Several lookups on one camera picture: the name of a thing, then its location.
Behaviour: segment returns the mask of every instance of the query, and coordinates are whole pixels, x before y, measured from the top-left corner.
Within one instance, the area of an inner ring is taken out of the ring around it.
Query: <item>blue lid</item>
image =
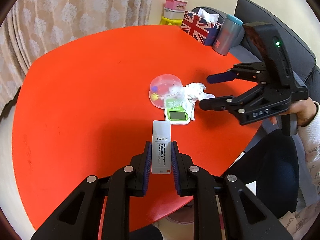
[[[228,19],[238,25],[241,25],[241,26],[243,25],[243,22],[233,15],[227,14],[226,19]]]

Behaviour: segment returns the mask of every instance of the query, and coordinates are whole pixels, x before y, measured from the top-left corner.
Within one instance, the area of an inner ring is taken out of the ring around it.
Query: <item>knee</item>
[[[280,129],[274,130],[268,134],[270,145],[279,149],[294,150],[296,151],[294,140],[291,136],[283,135]]]

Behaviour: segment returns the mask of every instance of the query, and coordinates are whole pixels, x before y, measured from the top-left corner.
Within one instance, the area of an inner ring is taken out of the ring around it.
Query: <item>orange table surface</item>
[[[143,152],[152,139],[153,120],[164,120],[164,111],[148,97],[156,76],[171,73],[183,85],[202,82],[215,96],[239,95],[254,83],[206,82],[209,74],[238,62],[167,25],[89,35],[37,59],[22,85],[12,132],[15,178],[34,228],[88,175],[110,176]],[[233,163],[259,126],[240,126],[227,111],[202,111],[198,105],[195,119],[172,125],[171,138],[180,152],[214,175]],[[151,174],[147,195],[130,198],[130,230],[191,199],[177,195],[172,174]]]

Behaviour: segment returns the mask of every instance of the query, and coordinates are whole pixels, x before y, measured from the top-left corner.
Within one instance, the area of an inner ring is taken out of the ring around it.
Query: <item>curtain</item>
[[[0,27],[0,111],[32,62],[101,31],[148,24],[152,0],[17,0]]]

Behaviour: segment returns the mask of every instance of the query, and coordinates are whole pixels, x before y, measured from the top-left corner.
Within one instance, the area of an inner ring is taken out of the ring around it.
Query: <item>crumpled tissue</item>
[[[219,14],[210,14],[210,13],[206,12],[205,10],[203,10],[202,8],[199,9],[198,15],[200,17],[206,19],[207,21],[212,22],[212,23],[217,23],[218,19],[219,19]]]
[[[186,111],[187,115],[192,121],[195,120],[195,104],[196,101],[202,99],[215,98],[212,94],[204,93],[206,87],[202,83],[191,83],[184,88],[185,96],[181,103],[182,108]]]

